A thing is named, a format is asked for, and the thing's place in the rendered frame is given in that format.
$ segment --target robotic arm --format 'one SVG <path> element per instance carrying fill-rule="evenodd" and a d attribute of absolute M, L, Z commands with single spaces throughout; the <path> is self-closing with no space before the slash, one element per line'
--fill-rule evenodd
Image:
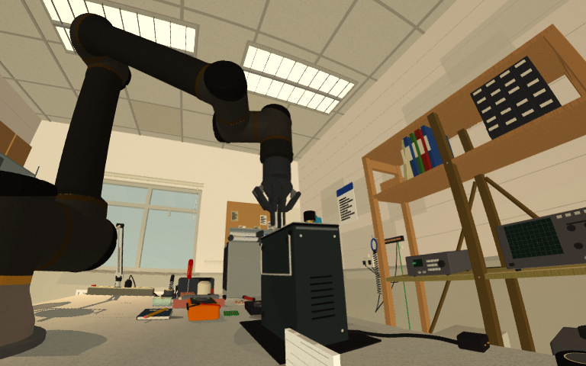
<path fill-rule="evenodd" d="M 279 104 L 266 105 L 261 111 L 249 111 L 246 78 L 240 66 L 229 61 L 205 63 L 117 29 L 95 14 L 78 16 L 71 24 L 70 33 L 72 45 L 88 66 L 86 78 L 92 68 L 109 70 L 119 78 L 121 90 L 130 82 L 128 66 L 132 66 L 211 105 L 214 108 L 212 125 L 218 141 L 260 143 L 263 177 L 262 184 L 253 193 L 261 207 L 271 213 L 271 225 L 275 225 L 275 214 L 279 216 L 279 226 L 282 225 L 282 214 L 292 209 L 301 196 L 291 185 L 291 115 Z M 86 89 L 82 87 L 82 95 L 88 92 Z M 105 105 L 96 100 L 92 104 L 89 107 L 93 109 Z M 82 113 L 78 111 L 79 105 L 78 102 L 75 113 Z M 103 125 L 111 131 L 111 124 Z M 67 165 L 63 161 L 66 155 L 64 149 L 62 166 Z M 69 154 L 72 159 L 79 160 L 74 155 Z M 58 182 L 65 184 L 60 178 L 57 177 L 57 186 Z M 289 194 L 291 200 L 286 204 Z"/>

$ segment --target green binder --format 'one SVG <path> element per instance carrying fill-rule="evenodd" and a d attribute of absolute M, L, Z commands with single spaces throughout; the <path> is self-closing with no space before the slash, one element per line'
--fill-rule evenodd
<path fill-rule="evenodd" d="M 419 146 L 417 145 L 417 138 L 415 138 L 415 133 L 409 133 L 409 138 L 411 139 L 411 143 L 415 146 L 417 158 L 417 167 L 419 168 L 420 174 L 425 172 L 425 168 L 423 167 L 423 160 L 421 160 L 421 152 L 419 151 Z"/>

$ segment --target red binder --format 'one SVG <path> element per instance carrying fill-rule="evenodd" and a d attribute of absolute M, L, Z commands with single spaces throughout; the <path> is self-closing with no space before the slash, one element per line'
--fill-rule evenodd
<path fill-rule="evenodd" d="M 430 160 L 430 154 L 428 153 L 428 151 L 430 151 L 430 147 L 425 144 L 425 139 L 423 138 L 423 132 L 421 132 L 421 129 L 418 128 L 415 131 L 415 137 L 417 138 L 417 143 L 419 144 L 420 147 L 423 147 L 421 150 L 421 160 L 423 161 L 423 167 L 425 168 L 425 171 L 427 172 L 428 170 L 431 170 L 431 160 Z"/>

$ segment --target shelving unit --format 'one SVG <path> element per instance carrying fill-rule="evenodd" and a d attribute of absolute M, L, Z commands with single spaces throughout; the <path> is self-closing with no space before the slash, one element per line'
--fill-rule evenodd
<path fill-rule="evenodd" d="M 539 70 L 539 73 L 548 84 L 565 75 L 579 93 L 580 98 L 474 149 L 466 130 L 480 121 L 481 117 L 470 94 L 525 56 L 531 59 L 533 65 Z M 584 61 L 578 51 L 565 39 L 559 30 L 551 25 L 362 158 L 369 192 L 372 222 L 378 242 L 384 242 L 385 238 L 378 202 L 400 204 L 403 210 L 411 255 L 418 255 L 419 251 L 417 249 L 417 240 L 409 202 L 450 188 L 462 223 L 462 235 L 457 250 L 461 247 L 462 238 L 465 238 L 472 263 L 471 271 L 451 274 L 450 276 L 418 276 L 415 278 L 405 275 L 390 277 L 385 246 L 379 246 L 377 255 L 381 276 L 387 278 L 387 281 L 382 286 L 382 295 L 385 304 L 385 322 L 387 325 L 396 326 L 391 292 L 392 281 L 415 282 L 422 331 L 432 332 L 441 306 L 443 305 L 449 283 L 451 281 L 473 280 L 475 281 L 478 298 L 480 299 L 482 317 L 485 322 L 485 331 L 488 338 L 491 340 L 491 344 L 502 346 L 501 327 L 497 317 L 490 280 L 504 279 L 513 307 L 521 348 L 526 351 L 535 351 L 533 337 L 531 336 L 529 321 L 526 316 L 523 297 L 517 279 L 586 275 L 586 265 L 527 268 L 522 271 L 507 269 L 495 230 L 496 226 L 501 225 L 501 222 L 498 218 L 487 183 L 490 183 L 498 191 L 505 194 L 506 197 L 511 199 L 531 217 L 537 217 L 537 215 L 523 206 L 512 195 L 498 187 L 492 180 L 485 177 L 485 175 L 586 135 L 586 124 L 584 123 L 584 115 L 586 115 L 586 101 L 584 100 L 586 96 L 585 85 L 586 61 Z M 405 181 L 399 168 L 403 163 L 400 154 L 401 139 L 424 124 L 431 127 L 433 135 L 438 142 L 439 153 L 442 156 L 444 164 Z M 465 152 L 452 159 L 449 154 L 447 141 L 438 136 L 447 135 L 451 137 L 456 134 L 460 136 Z M 378 194 L 376 193 L 373 172 L 384 172 L 394 175 L 393 179 L 381 184 L 381 192 Z M 472 198 L 469 203 L 462 183 L 471 179 L 475 180 L 475 185 L 473 186 Z M 484 256 L 482 255 L 478 233 L 470 208 L 476 187 L 478 187 L 481 195 L 501 260 L 501 267 L 499 268 L 486 268 Z M 431 325 L 427 309 L 425 281 L 446 281 L 442 299 L 439 302 L 436 316 Z"/>

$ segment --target window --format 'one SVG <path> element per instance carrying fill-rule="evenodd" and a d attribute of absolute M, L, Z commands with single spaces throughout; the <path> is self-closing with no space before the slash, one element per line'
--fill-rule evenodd
<path fill-rule="evenodd" d="M 43 0 L 66 50 L 75 52 L 69 39 L 69 26 L 81 14 L 105 17 L 116 28 L 184 53 L 195 51 L 195 29 L 86 0 Z"/>
<path fill-rule="evenodd" d="M 249 92 L 329 114 L 356 83 L 275 51 L 248 46 L 243 64 Z"/>
<path fill-rule="evenodd" d="M 108 220 L 124 224 L 125 268 L 186 269 L 195 260 L 201 190 L 104 180 Z M 116 266 L 116 251 L 102 266 Z"/>

